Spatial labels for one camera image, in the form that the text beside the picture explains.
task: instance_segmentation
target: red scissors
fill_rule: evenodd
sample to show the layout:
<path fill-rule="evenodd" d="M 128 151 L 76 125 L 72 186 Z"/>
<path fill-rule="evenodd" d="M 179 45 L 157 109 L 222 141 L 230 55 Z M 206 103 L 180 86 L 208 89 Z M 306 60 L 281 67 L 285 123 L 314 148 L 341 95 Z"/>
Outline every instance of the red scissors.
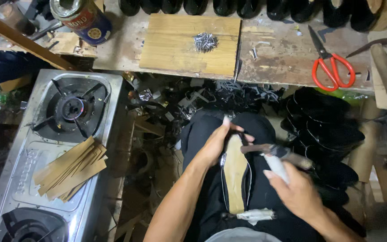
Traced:
<path fill-rule="evenodd" d="M 310 31 L 310 36 L 311 36 L 311 39 L 313 40 L 313 44 L 316 47 L 317 52 L 319 53 L 319 58 L 314 62 L 313 70 L 311 71 L 311 76 L 313 77 L 313 80 L 316 83 L 316 85 L 321 89 L 325 91 L 330 91 L 330 92 L 337 90 L 339 87 L 345 87 L 345 88 L 351 87 L 355 82 L 355 78 L 356 78 L 355 71 L 353 70 L 352 65 L 345 58 L 342 58 L 336 53 L 330 54 L 326 52 L 325 47 L 323 47 L 322 42 L 320 41 L 319 37 L 316 35 L 316 33 L 314 32 L 314 30 L 311 28 L 310 25 L 308 26 L 308 30 Z M 332 72 L 330 71 L 330 69 L 328 69 L 328 67 L 323 62 L 323 60 L 327 58 L 331 59 Z M 350 79 L 349 79 L 349 83 L 347 84 L 343 83 L 340 79 L 340 76 L 338 75 L 337 63 L 335 62 L 336 59 L 339 62 L 343 63 L 346 66 L 346 68 L 349 70 Z M 322 69 L 325 71 L 325 73 L 329 76 L 332 83 L 334 84 L 332 88 L 322 85 L 319 82 L 319 80 L 317 80 L 316 72 L 319 64 L 322 67 Z"/>

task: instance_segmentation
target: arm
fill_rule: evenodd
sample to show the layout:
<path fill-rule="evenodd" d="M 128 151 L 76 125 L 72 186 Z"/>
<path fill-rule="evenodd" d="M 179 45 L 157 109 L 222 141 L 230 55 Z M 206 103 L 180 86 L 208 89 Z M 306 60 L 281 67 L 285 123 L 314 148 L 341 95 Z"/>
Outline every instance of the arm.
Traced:
<path fill-rule="evenodd" d="M 226 135 L 230 129 L 244 131 L 224 118 L 222 126 L 216 129 L 202 149 L 186 167 L 156 210 L 144 237 L 145 242 L 182 241 L 194 216 L 196 202 L 208 169 L 215 165 L 223 150 Z M 252 142 L 253 137 L 246 135 Z"/>
<path fill-rule="evenodd" d="M 306 221 L 326 241 L 365 241 L 341 222 L 334 212 L 323 206 L 319 194 L 306 174 L 299 172 L 288 162 L 284 162 L 284 166 L 289 176 L 289 184 L 272 171 L 264 170 L 264 174 L 293 214 Z"/>

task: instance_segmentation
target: shoe insole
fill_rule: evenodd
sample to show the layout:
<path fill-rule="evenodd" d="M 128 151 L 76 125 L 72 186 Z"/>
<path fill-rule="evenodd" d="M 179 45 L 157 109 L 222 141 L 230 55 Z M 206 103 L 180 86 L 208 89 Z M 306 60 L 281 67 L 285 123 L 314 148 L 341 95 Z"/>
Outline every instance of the shoe insole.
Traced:
<path fill-rule="evenodd" d="M 240 151 L 242 145 L 243 143 L 238 135 L 231 136 L 226 150 L 225 165 L 223 166 L 228 190 L 229 212 L 232 214 L 244 212 L 241 185 L 247 168 L 247 160 Z"/>

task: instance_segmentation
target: stainless steel stove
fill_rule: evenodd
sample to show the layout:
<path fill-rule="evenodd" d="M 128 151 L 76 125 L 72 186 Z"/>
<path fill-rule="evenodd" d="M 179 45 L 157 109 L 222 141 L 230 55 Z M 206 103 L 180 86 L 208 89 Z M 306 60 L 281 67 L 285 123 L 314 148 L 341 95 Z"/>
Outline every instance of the stainless steel stove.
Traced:
<path fill-rule="evenodd" d="M 46 234 L 40 241 L 83 239 L 99 174 L 66 203 L 40 197 L 32 175 L 90 135 L 106 146 L 122 80 L 40 71 L 0 178 L 0 241 L 38 241 Z"/>

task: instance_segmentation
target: metal can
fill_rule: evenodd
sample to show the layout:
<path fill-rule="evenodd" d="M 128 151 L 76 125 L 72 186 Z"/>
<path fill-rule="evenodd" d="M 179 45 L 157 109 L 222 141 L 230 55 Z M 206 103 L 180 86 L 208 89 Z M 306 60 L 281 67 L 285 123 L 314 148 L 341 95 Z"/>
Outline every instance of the metal can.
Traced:
<path fill-rule="evenodd" d="M 93 0 L 50 0 L 50 9 L 56 19 L 90 45 L 102 44 L 110 36 L 112 25 Z"/>

